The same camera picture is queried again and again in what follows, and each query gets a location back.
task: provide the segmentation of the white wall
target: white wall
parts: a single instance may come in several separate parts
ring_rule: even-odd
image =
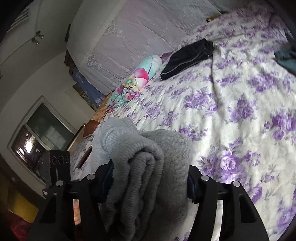
[[[95,114],[82,97],[73,92],[75,81],[69,75],[64,57],[65,53],[62,53],[37,70],[14,93],[0,113],[0,153],[13,171],[40,195],[45,184],[15,158],[7,146],[22,118],[41,95],[76,130]]]

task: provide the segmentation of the bed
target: bed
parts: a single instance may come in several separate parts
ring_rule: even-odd
[[[206,38],[215,46],[213,58],[161,81],[164,63],[128,105],[105,117],[131,118],[141,131],[189,136],[192,165],[220,182],[239,180],[271,241],[296,213],[296,77],[274,59],[275,51],[289,46],[285,27],[266,4],[250,4],[200,25],[174,52]],[[99,128],[71,157],[73,179],[88,173],[91,154],[81,169],[75,167]],[[188,238],[196,211],[191,204],[175,240]],[[217,211],[213,241],[219,239],[222,203]]]

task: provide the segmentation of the brown object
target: brown object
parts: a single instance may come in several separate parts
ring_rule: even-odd
[[[76,168],[81,169],[83,164],[85,163],[86,159],[89,157],[90,153],[92,151],[92,146],[90,146],[87,151],[85,152],[85,154],[83,155],[83,157],[81,157],[80,161],[78,162]]]
[[[91,120],[86,124],[83,132],[83,137],[88,138],[90,137],[93,132],[96,130],[100,122],[105,118],[106,114],[108,113],[108,109],[106,108],[106,103],[113,92],[109,93],[105,96],[103,102],[101,103],[100,107],[96,111],[96,114],[91,118]]]

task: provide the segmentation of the black device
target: black device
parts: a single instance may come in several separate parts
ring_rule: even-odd
[[[46,200],[29,232],[28,241],[74,240],[73,199],[79,199],[84,241],[109,241],[98,203],[106,200],[112,186],[112,160],[100,166],[95,174],[81,181],[70,180],[70,164],[56,162],[54,157],[68,157],[64,151],[49,151],[43,164],[49,167],[51,185],[44,189]],[[263,222],[240,182],[219,183],[189,167],[188,198],[199,203],[188,241],[211,241],[217,200],[223,200],[222,227],[219,241],[268,241]]]

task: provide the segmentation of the window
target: window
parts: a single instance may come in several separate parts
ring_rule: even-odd
[[[9,149],[39,178],[39,161],[47,150],[66,150],[76,130],[41,97],[12,137]]]

